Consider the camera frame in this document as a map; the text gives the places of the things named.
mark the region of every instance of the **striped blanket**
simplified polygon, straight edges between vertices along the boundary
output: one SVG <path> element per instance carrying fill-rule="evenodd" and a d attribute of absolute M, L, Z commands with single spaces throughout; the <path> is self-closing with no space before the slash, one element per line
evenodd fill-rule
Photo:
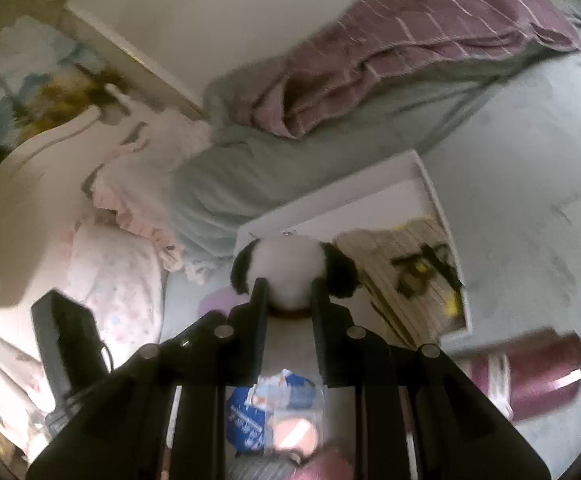
<path fill-rule="evenodd" d="M 530 43 L 579 47 L 548 0 L 358 0 L 238 93 L 235 120 L 299 139 L 378 83 L 442 62 L 509 59 Z"/>

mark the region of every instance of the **white wall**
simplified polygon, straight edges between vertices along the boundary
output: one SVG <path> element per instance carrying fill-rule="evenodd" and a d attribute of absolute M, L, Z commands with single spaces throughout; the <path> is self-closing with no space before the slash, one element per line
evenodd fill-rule
<path fill-rule="evenodd" d="M 284 52 L 352 0 L 69 0 L 67 7 L 196 103 L 237 66 Z"/>

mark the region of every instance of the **gray blanket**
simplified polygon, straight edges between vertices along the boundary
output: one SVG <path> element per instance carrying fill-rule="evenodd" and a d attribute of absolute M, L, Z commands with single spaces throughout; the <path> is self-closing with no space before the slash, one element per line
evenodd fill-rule
<path fill-rule="evenodd" d="M 232 256 L 239 226 L 350 173 L 410 148 L 427 151 L 523 67 L 554 54 L 533 46 L 506 62 L 454 63 L 385 85 L 346 117 L 302 140 L 281 139 L 230 118 L 227 103 L 252 70 L 206 93 L 214 146 L 175 175 L 171 221 L 191 260 Z"/>

